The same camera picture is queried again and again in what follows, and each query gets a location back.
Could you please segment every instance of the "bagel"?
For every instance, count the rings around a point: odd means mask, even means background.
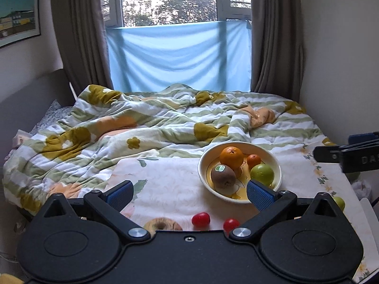
[[[182,231],[183,229],[179,223],[168,218],[155,218],[147,222],[143,228],[147,230],[151,237],[155,235],[155,231],[161,229],[164,231]]]

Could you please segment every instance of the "kiwi sticker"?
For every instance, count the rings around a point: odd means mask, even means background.
[[[225,165],[218,165],[215,167],[215,171],[217,172],[222,172],[223,170],[225,170]]]

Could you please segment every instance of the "green fruit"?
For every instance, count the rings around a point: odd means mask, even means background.
[[[339,196],[333,196],[333,199],[337,203],[338,207],[343,211],[345,209],[345,201]]]
[[[250,177],[269,187],[274,180],[274,171],[267,164],[258,164],[251,169]]]

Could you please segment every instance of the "tree leaves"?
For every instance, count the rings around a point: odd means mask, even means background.
[[[217,20],[216,0],[122,0],[125,26]]]

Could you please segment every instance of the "blue gripper pad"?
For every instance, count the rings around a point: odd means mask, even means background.
[[[277,200],[277,193],[256,180],[248,182],[246,193],[254,206],[262,211]]]
[[[104,201],[120,212],[133,199],[133,194],[131,181],[123,181],[104,193]]]
[[[349,136],[348,143],[351,144],[357,144],[357,143],[363,143],[366,141],[372,141],[379,138],[379,132],[376,131],[374,133],[361,133],[361,134],[354,134]]]

